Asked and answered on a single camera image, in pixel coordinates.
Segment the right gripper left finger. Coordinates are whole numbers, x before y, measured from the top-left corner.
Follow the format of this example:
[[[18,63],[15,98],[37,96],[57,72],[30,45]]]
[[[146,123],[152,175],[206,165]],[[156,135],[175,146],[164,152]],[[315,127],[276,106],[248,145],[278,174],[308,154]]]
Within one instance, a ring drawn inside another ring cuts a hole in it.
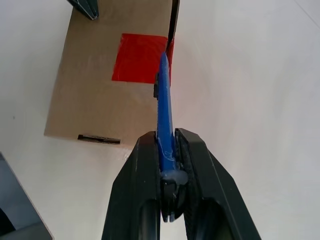
[[[101,240],[160,240],[160,211],[158,144],[150,131],[113,182]]]

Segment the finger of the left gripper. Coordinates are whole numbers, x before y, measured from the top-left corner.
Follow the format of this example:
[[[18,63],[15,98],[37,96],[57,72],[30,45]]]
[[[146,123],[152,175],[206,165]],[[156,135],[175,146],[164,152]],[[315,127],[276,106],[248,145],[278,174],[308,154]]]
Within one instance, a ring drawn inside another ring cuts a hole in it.
[[[67,0],[78,12],[90,20],[99,17],[98,0]]]

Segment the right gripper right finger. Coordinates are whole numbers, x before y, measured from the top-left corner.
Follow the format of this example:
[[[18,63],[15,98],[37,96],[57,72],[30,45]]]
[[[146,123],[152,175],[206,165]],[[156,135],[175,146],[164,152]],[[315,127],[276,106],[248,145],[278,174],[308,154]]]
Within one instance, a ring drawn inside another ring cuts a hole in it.
[[[183,128],[175,130],[175,138],[188,175],[187,240],[262,240],[233,177],[206,143]]]

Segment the brown cardboard box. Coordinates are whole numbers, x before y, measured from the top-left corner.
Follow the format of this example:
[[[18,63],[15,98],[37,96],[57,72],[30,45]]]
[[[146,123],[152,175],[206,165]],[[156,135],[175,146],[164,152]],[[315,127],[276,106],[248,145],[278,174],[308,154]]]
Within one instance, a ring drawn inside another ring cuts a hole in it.
[[[167,37],[173,56],[180,0],[97,0],[99,17],[73,8],[44,134],[132,146],[157,124],[154,84],[112,81],[122,34]]]

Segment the red tape seal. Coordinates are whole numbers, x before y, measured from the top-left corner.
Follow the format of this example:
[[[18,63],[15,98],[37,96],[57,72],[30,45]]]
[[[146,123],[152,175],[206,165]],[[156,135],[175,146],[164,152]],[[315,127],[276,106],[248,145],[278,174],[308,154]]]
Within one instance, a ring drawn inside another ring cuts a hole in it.
[[[111,80],[154,84],[167,41],[165,36],[123,33]]]

